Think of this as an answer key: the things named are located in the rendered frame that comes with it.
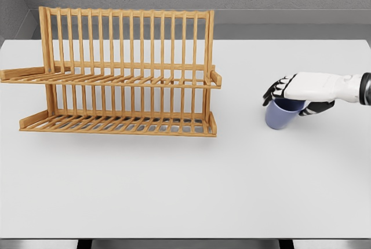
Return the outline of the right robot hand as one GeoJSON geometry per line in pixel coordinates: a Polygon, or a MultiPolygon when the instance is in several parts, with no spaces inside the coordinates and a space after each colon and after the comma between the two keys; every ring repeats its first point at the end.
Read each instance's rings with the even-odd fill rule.
{"type": "Polygon", "coordinates": [[[340,75],[299,72],[273,83],[263,95],[266,106],[274,98],[304,100],[310,103],[300,111],[300,116],[318,114],[332,108],[335,104],[335,86],[340,75]]]}

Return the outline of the blue plastic cup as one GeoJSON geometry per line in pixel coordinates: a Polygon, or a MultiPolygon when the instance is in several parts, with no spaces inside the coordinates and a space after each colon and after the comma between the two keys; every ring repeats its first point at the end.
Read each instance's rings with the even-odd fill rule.
{"type": "Polygon", "coordinates": [[[272,129],[283,129],[303,109],[305,101],[275,98],[265,113],[265,122],[272,129]]]}

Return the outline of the wooden two-tier dish rack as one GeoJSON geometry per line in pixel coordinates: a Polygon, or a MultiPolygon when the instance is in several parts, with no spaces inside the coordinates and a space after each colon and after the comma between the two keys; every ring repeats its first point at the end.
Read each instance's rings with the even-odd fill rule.
{"type": "Polygon", "coordinates": [[[47,109],[20,130],[216,136],[214,11],[41,6],[39,19],[43,65],[0,71],[45,86],[47,109]]]}

